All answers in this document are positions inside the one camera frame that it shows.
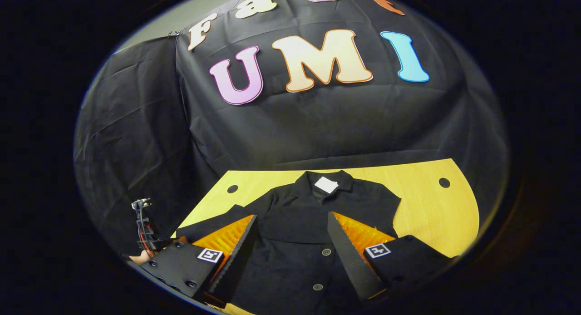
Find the red wire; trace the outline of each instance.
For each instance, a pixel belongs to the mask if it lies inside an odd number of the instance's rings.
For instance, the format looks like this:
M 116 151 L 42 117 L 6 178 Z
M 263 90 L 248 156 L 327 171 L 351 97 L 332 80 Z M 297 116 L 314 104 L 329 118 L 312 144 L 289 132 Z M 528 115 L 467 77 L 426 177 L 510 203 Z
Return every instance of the red wire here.
M 147 246 L 147 244 L 145 243 L 145 241 L 143 240 L 143 234 L 141 234 L 141 231 L 139 231 L 139 238 L 141 238 L 141 243 L 143 243 L 143 246 L 145 246 L 145 248 L 147 248 L 148 251 L 148 255 L 149 257 L 153 257 L 153 251 L 149 250 L 149 247 Z

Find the wooden table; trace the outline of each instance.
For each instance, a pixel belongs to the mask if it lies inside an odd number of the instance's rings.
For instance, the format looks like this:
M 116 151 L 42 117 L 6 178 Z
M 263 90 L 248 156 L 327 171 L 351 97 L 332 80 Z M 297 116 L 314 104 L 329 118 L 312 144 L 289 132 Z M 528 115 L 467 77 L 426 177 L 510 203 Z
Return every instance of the wooden table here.
M 401 198 L 394 218 L 398 236 L 414 235 L 440 253 L 464 253 L 478 233 L 478 206 L 470 185 L 451 158 L 392 166 L 344 170 L 355 179 L 382 183 Z M 234 204 L 248 205 L 274 187 L 294 183 L 305 171 L 228 171 L 183 220 L 188 226 L 226 213 Z M 446 178 L 450 186 L 439 181 Z M 228 193 L 230 186 L 238 190 Z

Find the shirt collar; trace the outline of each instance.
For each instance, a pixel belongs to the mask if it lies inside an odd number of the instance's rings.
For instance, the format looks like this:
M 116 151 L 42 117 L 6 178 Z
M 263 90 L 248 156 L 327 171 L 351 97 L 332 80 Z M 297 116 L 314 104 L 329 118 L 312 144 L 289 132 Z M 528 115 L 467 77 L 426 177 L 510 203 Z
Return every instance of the shirt collar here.
M 353 177 L 343 170 L 331 173 L 306 171 L 295 181 L 290 194 L 299 198 L 312 195 L 315 183 L 323 176 L 331 181 L 336 181 L 338 183 L 338 186 L 334 192 L 339 190 L 350 192 L 353 187 Z

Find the blue letter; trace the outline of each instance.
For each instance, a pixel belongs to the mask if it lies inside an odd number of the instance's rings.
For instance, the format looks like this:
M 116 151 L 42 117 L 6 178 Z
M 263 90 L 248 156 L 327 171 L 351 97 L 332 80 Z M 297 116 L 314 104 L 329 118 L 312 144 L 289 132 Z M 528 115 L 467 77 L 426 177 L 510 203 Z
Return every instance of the blue letter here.
M 394 46 L 398 54 L 401 64 L 401 70 L 398 75 L 401 79 L 414 83 L 423 83 L 430 80 L 430 76 L 419 64 L 418 56 L 415 54 L 414 48 L 411 47 L 411 38 L 409 36 L 390 31 L 381 32 L 381 36 Z

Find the grey wall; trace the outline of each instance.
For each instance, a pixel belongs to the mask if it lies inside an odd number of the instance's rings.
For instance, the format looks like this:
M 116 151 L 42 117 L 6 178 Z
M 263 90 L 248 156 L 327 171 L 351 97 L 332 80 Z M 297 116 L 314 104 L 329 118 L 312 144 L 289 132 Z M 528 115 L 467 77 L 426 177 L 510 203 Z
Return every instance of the grey wall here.
M 201 20 L 209 11 L 227 1 L 229 0 L 186 0 L 145 24 L 123 42 L 117 50 L 145 40 L 165 37 L 169 32 L 180 31 L 196 19 Z

